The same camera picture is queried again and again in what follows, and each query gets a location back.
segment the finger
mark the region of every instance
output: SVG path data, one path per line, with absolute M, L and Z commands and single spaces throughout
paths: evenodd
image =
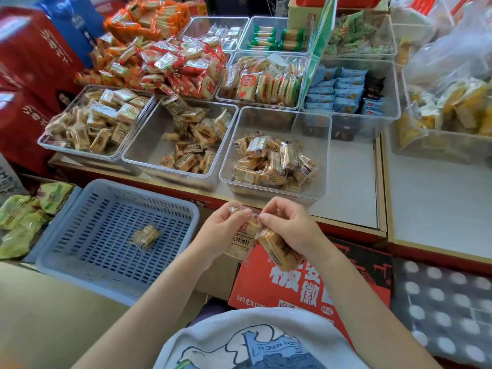
M 225 220 L 224 224 L 230 233 L 236 233 L 252 215 L 253 211 L 251 209 L 241 210 Z
M 290 218 L 294 211 L 298 208 L 299 204 L 292 202 L 286 198 L 274 197 L 272 198 L 262 212 L 276 214 L 277 209 L 283 211 L 287 218 Z
M 241 202 L 230 201 L 230 202 L 226 202 L 222 206 L 220 206 L 220 208 L 217 211 L 215 211 L 213 214 L 220 217 L 222 219 L 222 221 L 225 221 L 230 216 L 230 214 L 231 214 L 230 208 L 232 208 L 232 207 L 237 208 L 237 209 L 243 209 L 244 208 L 243 205 L 241 204 Z
M 282 235 L 284 230 L 288 227 L 289 221 L 282 219 L 280 217 L 276 217 L 270 213 L 262 212 L 258 219 L 262 224 L 265 224 L 268 228 L 272 229 L 274 232 Z

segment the white t-shirt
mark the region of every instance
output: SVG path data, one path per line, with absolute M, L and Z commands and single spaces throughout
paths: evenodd
M 290 308 L 221 313 L 181 329 L 154 369 L 367 369 L 333 324 Z

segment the blue gift bag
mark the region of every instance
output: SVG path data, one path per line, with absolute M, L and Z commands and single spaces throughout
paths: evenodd
M 75 51 L 85 67 L 92 67 L 89 53 L 102 36 L 104 17 L 90 0 L 40 0 L 36 3 Z

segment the blue plastic basket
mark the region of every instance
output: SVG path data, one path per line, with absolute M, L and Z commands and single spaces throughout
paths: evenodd
M 190 243 L 200 214 L 194 204 L 116 182 L 88 184 L 43 248 L 40 272 L 133 305 Z M 145 251 L 130 243 L 147 225 L 160 236 Z

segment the person's right hand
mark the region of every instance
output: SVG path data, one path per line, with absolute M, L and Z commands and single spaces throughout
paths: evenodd
M 304 207 L 288 199 L 273 198 L 258 219 L 280 234 L 290 247 L 304 255 L 310 263 L 319 258 L 331 244 Z

